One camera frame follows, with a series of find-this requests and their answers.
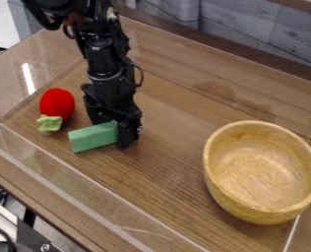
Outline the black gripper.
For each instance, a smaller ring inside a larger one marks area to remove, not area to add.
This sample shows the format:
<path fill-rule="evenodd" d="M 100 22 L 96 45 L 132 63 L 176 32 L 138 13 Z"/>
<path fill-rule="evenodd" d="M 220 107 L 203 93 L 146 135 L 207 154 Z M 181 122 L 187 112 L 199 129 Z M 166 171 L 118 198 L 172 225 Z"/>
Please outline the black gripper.
<path fill-rule="evenodd" d="M 126 149 L 140 138 L 142 112 L 134 102 L 137 89 L 133 70 L 113 75 L 89 73 L 90 83 L 81 86 L 88 115 L 94 125 L 116 121 L 117 145 Z"/>

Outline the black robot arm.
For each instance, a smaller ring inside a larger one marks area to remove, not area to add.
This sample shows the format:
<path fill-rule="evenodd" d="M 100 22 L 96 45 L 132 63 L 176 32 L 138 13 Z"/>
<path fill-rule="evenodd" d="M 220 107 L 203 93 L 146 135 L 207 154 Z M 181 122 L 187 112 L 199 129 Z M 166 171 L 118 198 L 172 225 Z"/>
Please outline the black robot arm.
<path fill-rule="evenodd" d="M 22 0 L 41 26 L 62 30 L 88 62 L 90 81 L 81 86 L 94 124 L 117 124 L 117 145 L 128 148 L 140 138 L 142 111 L 134 102 L 144 83 L 142 69 L 130 50 L 113 0 Z"/>

